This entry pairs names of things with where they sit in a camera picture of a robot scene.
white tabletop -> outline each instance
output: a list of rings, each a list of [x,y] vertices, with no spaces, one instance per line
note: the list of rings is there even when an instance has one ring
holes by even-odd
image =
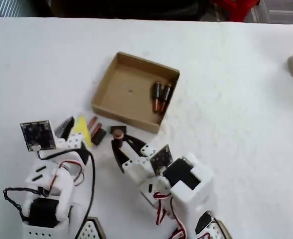
[[[286,67],[293,25],[55,18],[0,18],[0,238],[21,233],[2,191],[23,185],[36,160],[19,124],[91,117],[91,97],[118,51],[181,72],[158,135],[132,127],[129,134],[155,147],[168,143],[174,158],[193,152],[209,166],[217,217],[234,238],[293,238],[293,78]],[[176,223],[155,225],[155,210],[119,170],[110,141],[93,149],[90,215],[109,239],[167,238]]]

open cardboard box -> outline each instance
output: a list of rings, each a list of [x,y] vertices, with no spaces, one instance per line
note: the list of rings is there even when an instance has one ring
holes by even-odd
[[[92,98],[93,110],[100,115],[157,133],[164,114],[154,113],[151,97],[156,81],[172,84],[169,107],[179,71],[152,61],[118,52]]]

black cable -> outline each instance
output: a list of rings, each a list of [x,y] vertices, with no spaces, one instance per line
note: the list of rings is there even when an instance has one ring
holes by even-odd
[[[83,181],[85,180],[85,175],[84,175],[84,173],[82,172],[80,175],[82,175],[82,180],[81,180],[80,183],[75,184],[75,187],[77,187],[77,186],[79,186],[80,184],[82,184]]]
[[[32,189],[32,188],[6,188],[4,191],[3,191],[3,196],[5,197],[5,199],[7,201],[9,201],[11,204],[13,204],[15,206],[15,208],[17,208],[19,210],[19,214],[20,214],[20,217],[22,219],[22,221],[27,221],[28,220],[28,217],[26,217],[23,213],[22,213],[22,207],[20,204],[16,203],[13,199],[11,199],[9,196],[8,196],[8,191],[25,191],[25,192],[31,192],[31,193],[34,193],[34,194],[38,194],[38,195],[43,195],[41,189],[39,188],[38,190],[35,190],[35,189]]]
[[[90,197],[90,202],[89,202],[89,206],[88,206],[88,209],[87,209],[87,212],[85,214],[85,217],[83,218],[83,221],[79,227],[79,230],[75,236],[75,239],[78,238],[80,232],[81,232],[81,229],[82,227],[85,225],[86,221],[87,221],[87,217],[88,217],[88,214],[89,214],[89,211],[90,211],[90,208],[91,208],[91,205],[92,205],[92,202],[93,202],[93,194],[94,194],[94,191],[95,191],[95,178],[96,178],[96,169],[95,169],[95,162],[94,162],[94,159],[93,159],[93,155],[91,154],[91,152],[87,151],[89,153],[89,156],[91,158],[91,163],[92,163],[92,187],[91,187],[91,197]]]
[[[62,151],[62,152],[59,152],[59,153],[51,154],[51,155],[49,155],[49,156],[47,156],[47,157],[45,157],[45,158],[41,158],[41,157],[40,157],[40,153],[39,153],[39,151],[37,151],[37,155],[38,155],[38,158],[39,158],[40,160],[49,160],[49,159],[52,159],[52,158],[55,158],[55,157],[58,157],[58,156],[60,156],[60,155],[63,155],[63,154],[66,154],[66,153],[70,153],[70,152],[76,152],[76,153],[78,153],[78,154],[79,154],[79,153],[87,153],[87,154],[90,156],[91,161],[93,161],[93,156],[92,156],[91,152],[88,151],[88,150],[86,150],[86,149],[84,149],[84,148],[72,148],[72,149],[67,149],[67,150]]]
[[[227,237],[226,237],[226,234],[225,234],[225,232],[223,231],[221,225],[219,224],[218,219],[217,219],[217,218],[214,218],[214,221],[217,223],[217,225],[219,226],[219,228],[220,228],[220,230],[221,230],[221,232],[222,232],[224,238],[226,239],[226,238],[227,238]]]

red object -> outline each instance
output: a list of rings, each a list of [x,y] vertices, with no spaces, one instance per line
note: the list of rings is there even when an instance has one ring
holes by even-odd
[[[260,0],[211,0],[229,11],[229,21],[243,22],[250,9],[259,5]]]

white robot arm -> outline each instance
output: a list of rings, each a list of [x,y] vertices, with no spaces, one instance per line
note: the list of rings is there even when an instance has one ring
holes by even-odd
[[[173,160],[168,145],[156,150],[119,129],[114,131],[113,137],[115,159],[122,172],[157,209],[156,224],[160,224],[165,215],[177,221],[178,228],[171,239],[205,239],[213,235],[216,239],[229,238],[221,229],[218,234],[212,230],[215,226],[210,226],[219,224],[215,219],[214,174],[193,154]],[[123,142],[136,152],[135,158],[128,158],[121,150]]]

